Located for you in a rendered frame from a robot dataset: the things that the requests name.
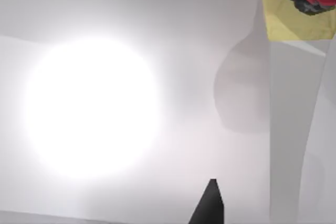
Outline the flat yellow square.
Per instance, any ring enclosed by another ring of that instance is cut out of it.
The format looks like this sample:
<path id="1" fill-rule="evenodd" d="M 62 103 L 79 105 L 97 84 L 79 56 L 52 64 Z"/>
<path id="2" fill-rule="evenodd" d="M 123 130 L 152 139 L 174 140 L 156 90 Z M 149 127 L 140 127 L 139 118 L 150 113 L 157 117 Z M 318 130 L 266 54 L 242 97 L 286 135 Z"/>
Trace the flat yellow square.
<path id="1" fill-rule="evenodd" d="M 336 10 L 308 16 L 291 0 L 262 0 L 262 4 L 270 41 L 324 40 L 336 34 Z"/>

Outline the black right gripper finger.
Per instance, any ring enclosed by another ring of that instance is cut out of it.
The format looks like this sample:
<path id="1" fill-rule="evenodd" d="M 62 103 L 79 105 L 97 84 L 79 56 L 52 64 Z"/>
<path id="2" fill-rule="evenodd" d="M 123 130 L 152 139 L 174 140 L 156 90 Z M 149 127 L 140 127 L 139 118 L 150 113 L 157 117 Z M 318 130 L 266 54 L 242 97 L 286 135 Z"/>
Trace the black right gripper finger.
<path id="1" fill-rule="evenodd" d="M 224 202 L 217 179 L 210 179 L 188 224 L 224 224 Z"/>

